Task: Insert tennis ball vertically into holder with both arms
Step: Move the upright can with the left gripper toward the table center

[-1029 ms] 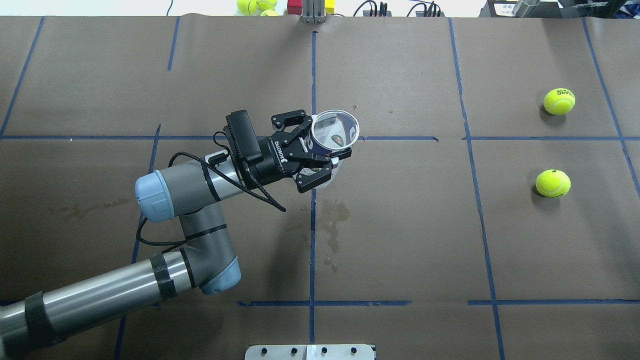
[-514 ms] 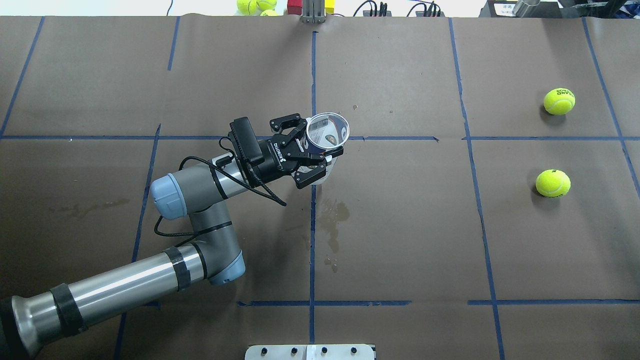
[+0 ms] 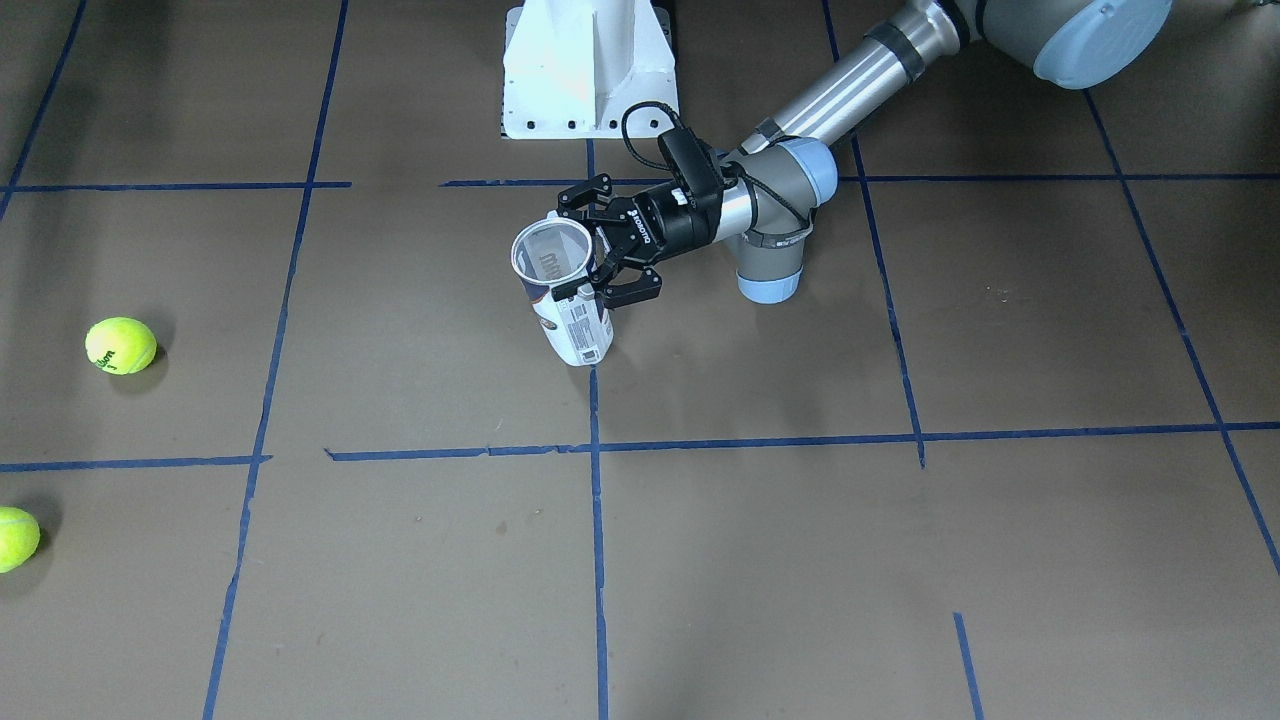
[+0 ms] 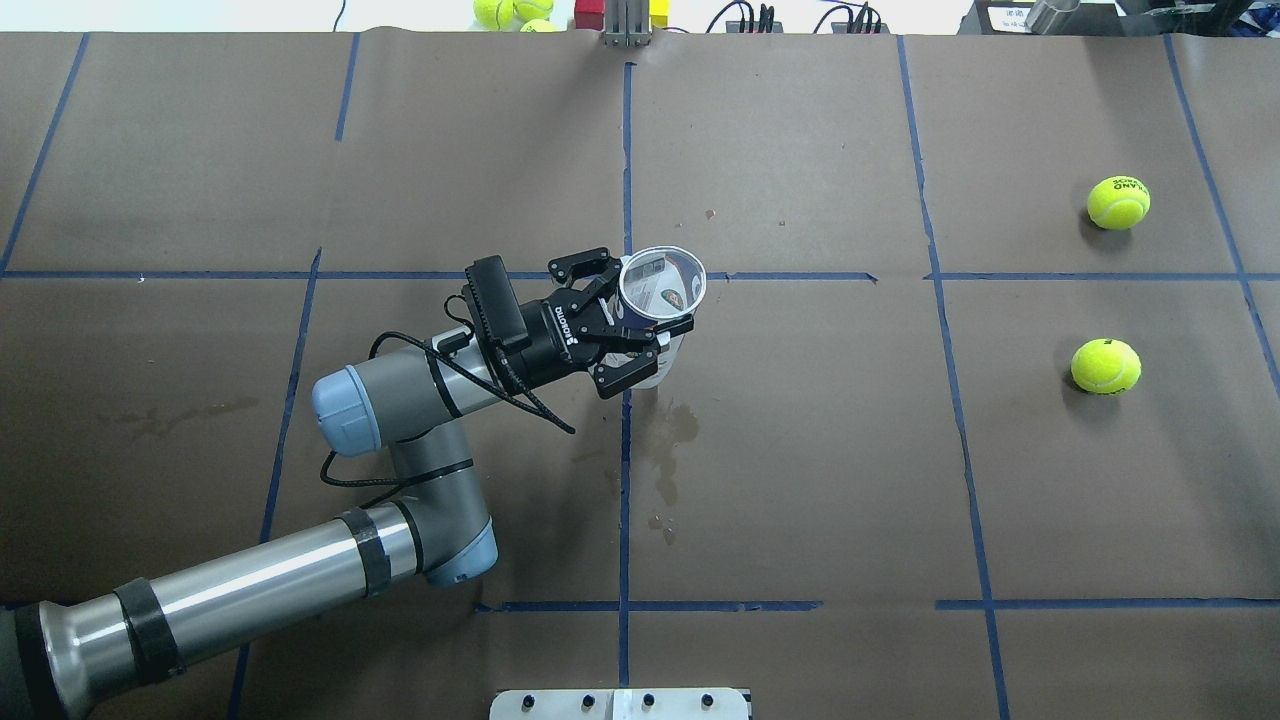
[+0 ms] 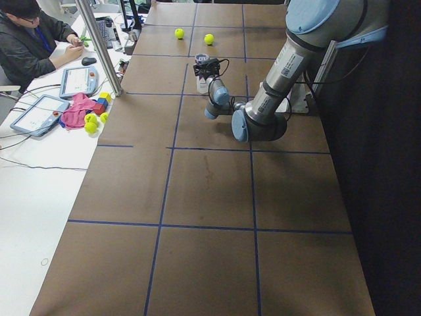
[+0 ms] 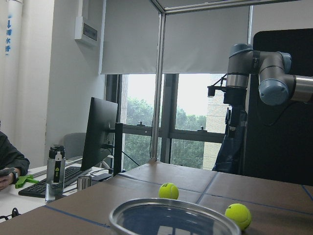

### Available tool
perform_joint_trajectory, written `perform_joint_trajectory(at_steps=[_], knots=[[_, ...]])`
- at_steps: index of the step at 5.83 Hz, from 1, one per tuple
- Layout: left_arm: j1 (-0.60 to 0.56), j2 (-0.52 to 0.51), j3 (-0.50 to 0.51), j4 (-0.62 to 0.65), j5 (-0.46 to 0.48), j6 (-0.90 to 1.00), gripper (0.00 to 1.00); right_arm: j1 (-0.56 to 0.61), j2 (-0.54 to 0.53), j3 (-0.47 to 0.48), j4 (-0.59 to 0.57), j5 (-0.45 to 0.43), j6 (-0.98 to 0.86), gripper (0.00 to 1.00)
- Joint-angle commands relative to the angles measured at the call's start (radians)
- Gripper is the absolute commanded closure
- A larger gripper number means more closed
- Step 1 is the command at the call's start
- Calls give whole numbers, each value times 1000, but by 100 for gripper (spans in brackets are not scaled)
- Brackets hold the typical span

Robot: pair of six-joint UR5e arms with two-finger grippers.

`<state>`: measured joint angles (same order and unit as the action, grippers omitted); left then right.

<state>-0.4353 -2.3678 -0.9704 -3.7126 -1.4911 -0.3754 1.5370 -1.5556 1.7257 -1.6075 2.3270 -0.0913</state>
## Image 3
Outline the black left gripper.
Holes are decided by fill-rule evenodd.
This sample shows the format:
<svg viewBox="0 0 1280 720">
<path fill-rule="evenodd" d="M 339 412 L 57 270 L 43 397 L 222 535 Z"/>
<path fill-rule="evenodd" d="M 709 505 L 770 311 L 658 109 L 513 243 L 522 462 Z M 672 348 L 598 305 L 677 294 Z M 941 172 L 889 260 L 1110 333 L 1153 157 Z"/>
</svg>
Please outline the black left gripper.
<svg viewBox="0 0 1280 720">
<path fill-rule="evenodd" d="M 618 309 L 657 299 L 663 279 L 657 263 L 705 247 L 721 224 L 723 190 L 696 193 L 667 182 L 630 196 L 620 195 L 608 174 L 596 174 L 557 195 L 556 218 L 584 227 L 590 234 L 626 236 L 598 261 L 603 247 L 588 250 L 585 275 L 557 281 L 552 297 L 563 301 L 590 286 L 605 309 Z"/>
</svg>

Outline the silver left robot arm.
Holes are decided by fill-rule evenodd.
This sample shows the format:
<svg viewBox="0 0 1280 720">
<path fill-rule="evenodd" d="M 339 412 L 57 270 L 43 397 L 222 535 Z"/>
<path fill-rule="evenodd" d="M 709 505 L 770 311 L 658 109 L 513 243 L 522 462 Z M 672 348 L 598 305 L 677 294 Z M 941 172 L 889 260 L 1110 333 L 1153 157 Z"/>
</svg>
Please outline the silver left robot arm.
<svg viewBox="0 0 1280 720">
<path fill-rule="evenodd" d="M 1171 14 L 1170 1 L 906 1 L 728 150 L 666 102 L 631 102 L 621 138 L 631 145 L 636 111 L 658 111 L 667 128 L 652 168 L 668 178 L 630 196 L 603 173 L 562 191 L 556 218 L 585 231 L 600 258 L 554 279 L 549 295 L 608 307 L 648 301 L 660 292 L 660 263 L 722 243 L 748 300 L 783 302 L 803 278 L 817 214 L 837 192 L 837 145 L 902 117 L 932 65 L 980 44 L 1062 91 L 1083 91 L 1126 69 Z"/>
</svg>

